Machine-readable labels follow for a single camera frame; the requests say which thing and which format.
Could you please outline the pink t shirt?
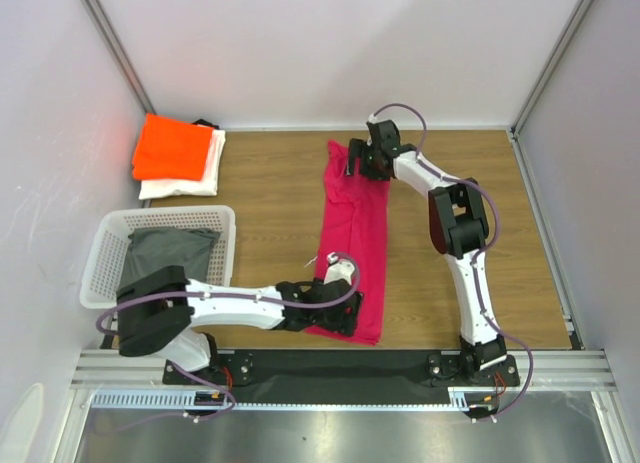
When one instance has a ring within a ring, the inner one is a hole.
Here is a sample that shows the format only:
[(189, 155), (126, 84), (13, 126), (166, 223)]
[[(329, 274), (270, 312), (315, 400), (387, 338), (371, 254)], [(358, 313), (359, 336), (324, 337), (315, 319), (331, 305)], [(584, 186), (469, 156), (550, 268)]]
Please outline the pink t shirt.
[(325, 206), (315, 275), (325, 274), (329, 253), (349, 255), (359, 268), (358, 290), (363, 301), (353, 336), (319, 327), (306, 332), (374, 346), (380, 340), (384, 319), (390, 183), (369, 180), (358, 173), (346, 175), (348, 149), (333, 140), (327, 147), (328, 163), (323, 176)]

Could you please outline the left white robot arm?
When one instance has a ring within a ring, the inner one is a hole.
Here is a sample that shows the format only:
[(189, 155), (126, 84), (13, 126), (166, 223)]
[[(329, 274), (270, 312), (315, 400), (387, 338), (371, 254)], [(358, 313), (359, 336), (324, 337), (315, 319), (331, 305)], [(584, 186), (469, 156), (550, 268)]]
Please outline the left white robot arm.
[(168, 266), (118, 291), (119, 354), (158, 355), (208, 383), (219, 374), (220, 359), (214, 338), (196, 333), (196, 327), (318, 327), (351, 337), (364, 299), (358, 283), (357, 270), (345, 259), (330, 265), (324, 279), (263, 288), (209, 285), (187, 278), (180, 266)]

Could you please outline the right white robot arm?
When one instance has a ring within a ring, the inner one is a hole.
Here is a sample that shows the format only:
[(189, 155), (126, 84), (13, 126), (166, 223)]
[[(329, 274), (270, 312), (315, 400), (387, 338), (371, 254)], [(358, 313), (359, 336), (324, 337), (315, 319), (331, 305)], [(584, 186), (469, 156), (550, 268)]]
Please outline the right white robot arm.
[(345, 174), (373, 181), (397, 179), (427, 200), (431, 242), (448, 264), (460, 309), (461, 352), (453, 374), (484, 384), (506, 361), (507, 349), (486, 277), (490, 226), (481, 188), (476, 180), (455, 177), (427, 160), (416, 146), (402, 143), (393, 121), (371, 118), (367, 128), (366, 140), (349, 142)]

